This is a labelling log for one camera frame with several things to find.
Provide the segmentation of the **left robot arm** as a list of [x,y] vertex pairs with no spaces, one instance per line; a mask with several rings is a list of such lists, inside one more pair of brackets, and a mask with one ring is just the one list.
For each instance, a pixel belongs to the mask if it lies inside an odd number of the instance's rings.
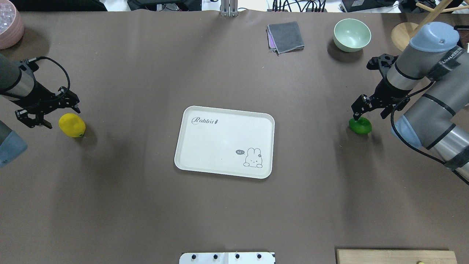
[[[37,61],[48,60],[61,69],[66,77],[67,85],[57,92],[51,92],[35,78],[34,72],[39,69]],[[67,71],[55,60],[39,56],[33,59],[11,61],[0,55],[0,94],[13,104],[20,107],[15,117],[29,128],[47,127],[52,129],[45,115],[57,109],[71,108],[80,113],[79,97],[70,90],[70,78]]]

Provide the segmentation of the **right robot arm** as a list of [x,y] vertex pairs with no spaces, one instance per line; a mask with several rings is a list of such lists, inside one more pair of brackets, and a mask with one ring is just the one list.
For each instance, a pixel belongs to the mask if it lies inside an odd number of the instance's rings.
[[444,165],[468,182],[468,132],[452,118],[468,105],[468,53],[458,45],[459,33],[444,22],[425,24],[399,56],[382,54],[367,68],[382,80],[371,96],[360,95],[351,105],[350,129],[370,132],[362,115],[382,109],[391,130],[406,146]]

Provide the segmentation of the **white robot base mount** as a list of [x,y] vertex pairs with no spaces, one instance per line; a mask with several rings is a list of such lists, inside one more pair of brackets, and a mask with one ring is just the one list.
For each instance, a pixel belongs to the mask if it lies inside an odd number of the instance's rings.
[[183,253],[179,264],[275,264],[274,252],[201,252]]

